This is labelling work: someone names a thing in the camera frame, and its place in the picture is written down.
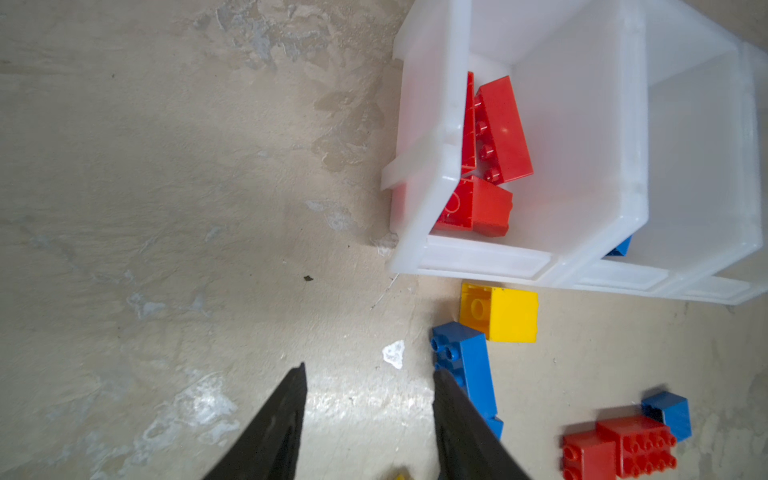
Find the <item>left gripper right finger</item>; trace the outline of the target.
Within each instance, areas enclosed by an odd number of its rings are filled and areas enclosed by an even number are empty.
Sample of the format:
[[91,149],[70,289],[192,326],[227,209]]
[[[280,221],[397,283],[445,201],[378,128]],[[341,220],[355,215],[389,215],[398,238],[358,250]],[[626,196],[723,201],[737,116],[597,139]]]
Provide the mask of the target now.
[[434,422],[441,479],[527,479],[453,376],[433,374]]

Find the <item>red long brick tall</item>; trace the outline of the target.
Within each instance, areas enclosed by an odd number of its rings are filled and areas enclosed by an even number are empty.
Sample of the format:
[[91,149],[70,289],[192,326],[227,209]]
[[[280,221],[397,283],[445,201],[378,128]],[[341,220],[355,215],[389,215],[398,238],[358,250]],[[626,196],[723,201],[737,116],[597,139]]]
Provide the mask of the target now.
[[474,73],[467,74],[467,91],[462,139],[461,173],[465,177],[477,168],[475,138]]

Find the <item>yellow brick top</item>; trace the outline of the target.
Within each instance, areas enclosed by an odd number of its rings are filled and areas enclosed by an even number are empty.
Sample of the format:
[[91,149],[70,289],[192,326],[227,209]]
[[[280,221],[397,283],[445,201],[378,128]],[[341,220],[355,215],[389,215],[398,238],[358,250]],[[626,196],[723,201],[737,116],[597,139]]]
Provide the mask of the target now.
[[539,298],[536,292],[464,283],[459,322],[502,343],[537,341]]

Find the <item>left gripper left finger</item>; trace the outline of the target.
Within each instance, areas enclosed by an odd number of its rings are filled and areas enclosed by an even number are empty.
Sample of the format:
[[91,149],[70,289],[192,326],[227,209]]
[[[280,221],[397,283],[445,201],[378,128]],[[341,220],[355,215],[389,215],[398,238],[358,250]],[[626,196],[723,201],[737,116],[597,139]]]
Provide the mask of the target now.
[[293,479],[307,397],[304,364],[292,368],[207,479]]

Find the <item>red long diagonal brick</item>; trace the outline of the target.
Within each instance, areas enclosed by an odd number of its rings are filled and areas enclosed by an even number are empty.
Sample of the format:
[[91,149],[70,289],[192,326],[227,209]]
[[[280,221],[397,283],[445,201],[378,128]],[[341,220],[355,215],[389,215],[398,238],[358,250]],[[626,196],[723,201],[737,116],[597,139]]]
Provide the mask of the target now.
[[478,156],[484,179],[501,185],[534,173],[509,76],[479,87],[475,98]]

